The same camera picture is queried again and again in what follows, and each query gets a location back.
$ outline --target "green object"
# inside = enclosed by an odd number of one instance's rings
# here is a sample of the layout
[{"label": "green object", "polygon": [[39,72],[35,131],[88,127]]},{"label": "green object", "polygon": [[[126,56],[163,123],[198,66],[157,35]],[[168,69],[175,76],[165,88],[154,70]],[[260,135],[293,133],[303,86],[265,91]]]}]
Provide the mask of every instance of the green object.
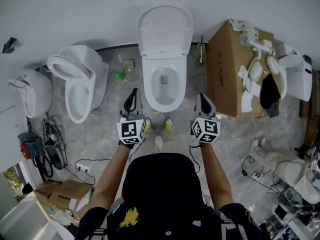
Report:
[{"label": "green object", "polygon": [[125,73],[122,71],[116,71],[115,72],[115,78],[116,79],[125,79]]}]

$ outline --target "beige pants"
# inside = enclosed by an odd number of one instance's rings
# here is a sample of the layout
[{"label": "beige pants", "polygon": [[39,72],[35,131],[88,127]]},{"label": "beige pants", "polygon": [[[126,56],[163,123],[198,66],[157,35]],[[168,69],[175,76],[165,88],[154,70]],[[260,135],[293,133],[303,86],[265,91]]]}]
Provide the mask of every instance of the beige pants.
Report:
[{"label": "beige pants", "polygon": [[156,134],[153,129],[144,132],[146,140],[139,146],[139,149],[133,154],[132,159],[156,153],[183,153],[183,144],[178,136],[171,130],[163,130],[161,132],[163,145],[161,149],[156,145]]}]

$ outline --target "person's right arm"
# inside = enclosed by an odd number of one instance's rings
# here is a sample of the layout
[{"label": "person's right arm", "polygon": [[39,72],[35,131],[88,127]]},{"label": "person's right arm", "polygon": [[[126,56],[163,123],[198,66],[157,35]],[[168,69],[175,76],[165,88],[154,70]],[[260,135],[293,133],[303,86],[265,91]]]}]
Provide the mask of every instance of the person's right arm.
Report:
[{"label": "person's right arm", "polygon": [[229,180],[211,144],[204,144],[201,153],[214,209],[219,210],[225,205],[234,203]]}]

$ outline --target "yellow logo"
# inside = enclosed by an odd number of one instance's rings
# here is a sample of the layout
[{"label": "yellow logo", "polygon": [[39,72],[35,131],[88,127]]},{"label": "yellow logo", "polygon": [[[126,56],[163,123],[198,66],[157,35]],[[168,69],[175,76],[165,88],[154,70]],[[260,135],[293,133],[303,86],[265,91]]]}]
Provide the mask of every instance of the yellow logo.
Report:
[{"label": "yellow logo", "polygon": [[138,211],[136,207],[133,207],[133,210],[130,209],[125,213],[124,221],[120,223],[120,227],[129,227],[129,226],[135,226],[138,223]]}]

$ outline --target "concrete floor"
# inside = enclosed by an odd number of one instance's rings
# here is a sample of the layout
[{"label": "concrete floor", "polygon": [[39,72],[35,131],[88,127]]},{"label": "concrete floor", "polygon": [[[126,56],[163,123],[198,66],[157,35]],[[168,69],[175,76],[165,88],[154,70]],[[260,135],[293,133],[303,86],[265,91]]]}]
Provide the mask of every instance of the concrete floor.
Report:
[{"label": "concrete floor", "polygon": [[[174,131],[179,134],[183,141],[181,153],[188,154],[188,145],[196,145],[194,137],[190,136],[189,120],[193,118],[195,97],[199,92],[206,89],[206,68],[197,59],[196,48],[191,47],[187,59],[187,83],[184,101],[178,109],[168,114],[155,111],[148,104],[143,84],[142,60],[138,47],[121,48],[101,52],[105,62],[110,64],[107,87],[102,105],[92,111],[85,122],[75,124],[68,116],[65,105],[65,81],[53,77],[53,101],[49,113],[56,115],[63,127],[64,138],[69,147],[67,155],[67,168],[78,175],[87,183],[93,184],[93,179],[83,171],[78,172],[75,162],[79,159],[110,159],[118,147],[118,105],[123,95],[128,94],[133,88],[139,88],[143,102],[143,113],[152,118],[154,123],[162,123],[165,116],[170,115],[174,120]],[[134,59],[135,70],[128,72],[124,80],[116,79],[115,72],[120,70],[119,55],[122,60]],[[303,143],[306,121],[300,119],[299,100],[288,96],[283,100],[281,114],[275,118],[248,118],[237,119],[222,116],[221,135],[214,142],[214,150],[224,168],[232,186],[233,199],[243,204],[251,211],[257,223],[266,219],[271,214],[271,207],[278,194],[267,193],[264,186],[252,181],[241,174],[243,160],[249,155],[251,142],[254,138],[266,136],[269,143],[277,150],[284,150],[295,154],[294,148]],[[42,131],[41,118],[32,121],[33,127],[38,132]],[[194,157],[199,160],[201,170],[198,173],[202,191],[208,197],[204,167],[200,149],[193,149]],[[98,180],[108,161],[82,161],[90,167],[89,174]],[[259,172],[261,166],[258,163],[244,164],[248,174]],[[54,180],[66,179],[77,180],[67,170],[55,170]],[[272,173],[264,176],[263,183],[267,186],[272,184]]]}]

